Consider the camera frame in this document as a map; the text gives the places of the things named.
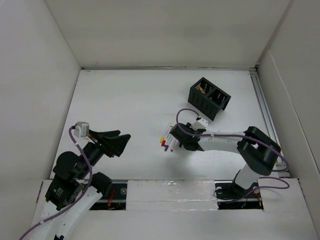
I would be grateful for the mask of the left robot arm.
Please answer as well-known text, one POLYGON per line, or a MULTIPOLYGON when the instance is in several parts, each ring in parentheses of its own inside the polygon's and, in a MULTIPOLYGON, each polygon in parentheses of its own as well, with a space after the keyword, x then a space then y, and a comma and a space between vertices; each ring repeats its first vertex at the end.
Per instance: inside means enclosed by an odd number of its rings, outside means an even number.
POLYGON ((102 172, 94 173, 93 167, 103 156, 120 157, 131 135, 119 130, 97 132, 79 124, 71 126, 68 134, 80 154, 60 154, 41 219, 22 234, 22 240, 68 240, 91 207, 112 194, 112 179, 102 172))

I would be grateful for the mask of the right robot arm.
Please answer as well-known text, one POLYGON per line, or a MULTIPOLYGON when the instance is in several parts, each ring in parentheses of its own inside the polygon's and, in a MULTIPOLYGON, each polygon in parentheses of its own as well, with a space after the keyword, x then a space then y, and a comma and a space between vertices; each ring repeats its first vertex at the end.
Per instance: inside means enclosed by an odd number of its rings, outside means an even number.
POLYGON ((181 147, 192 152, 221 151, 239 154, 245 161, 231 184, 214 191, 220 200, 236 202, 254 191, 261 177, 271 175, 281 148, 260 129, 248 127, 243 133, 210 132, 205 127, 196 128, 190 123, 177 123, 169 131, 181 147))

